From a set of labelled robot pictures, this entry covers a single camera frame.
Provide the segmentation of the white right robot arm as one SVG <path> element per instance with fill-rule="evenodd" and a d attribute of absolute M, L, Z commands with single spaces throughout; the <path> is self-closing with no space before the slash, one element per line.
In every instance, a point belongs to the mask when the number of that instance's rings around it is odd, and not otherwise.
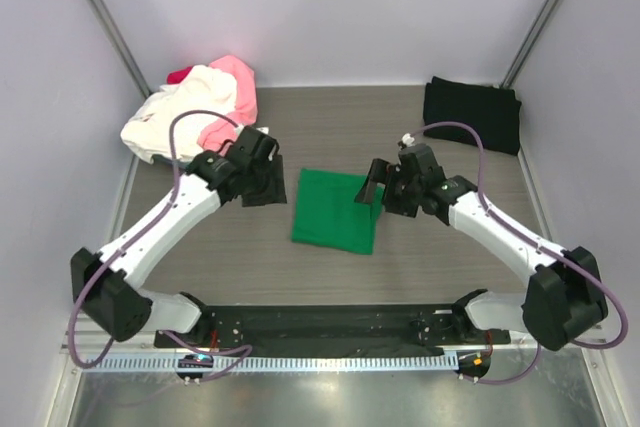
<path fill-rule="evenodd" d="M 414 218 L 424 212 L 469 236 L 523 283 L 521 294 L 478 289 L 457 300 L 450 326 L 460 341 L 508 330 L 558 351 L 607 317 L 606 297 L 594 284 L 597 261 L 588 250 L 567 250 L 524 228 L 482 199 L 474 183 L 447 176 L 430 147 L 404 147 L 396 163 L 374 159 L 355 200 L 371 204 L 376 197 L 388 213 Z"/>

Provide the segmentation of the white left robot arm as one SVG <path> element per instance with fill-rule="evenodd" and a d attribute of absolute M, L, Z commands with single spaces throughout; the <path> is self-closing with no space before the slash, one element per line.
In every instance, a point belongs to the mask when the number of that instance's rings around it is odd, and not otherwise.
<path fill-rule="evenodd" d="M 194 296 L 144 289 L 163 257 L 200 221 L 236 198 L 245 207 L 283 204 L 283 158 L 276 139 L 245 127 L 220 155 L 203 151 L 178 173 L 178 184 L 114 241 L 71 259 L 72 290 L 82 311 L 113 340 L 170 331 L 193 346 L 213 332 L 213 312 Z"/>

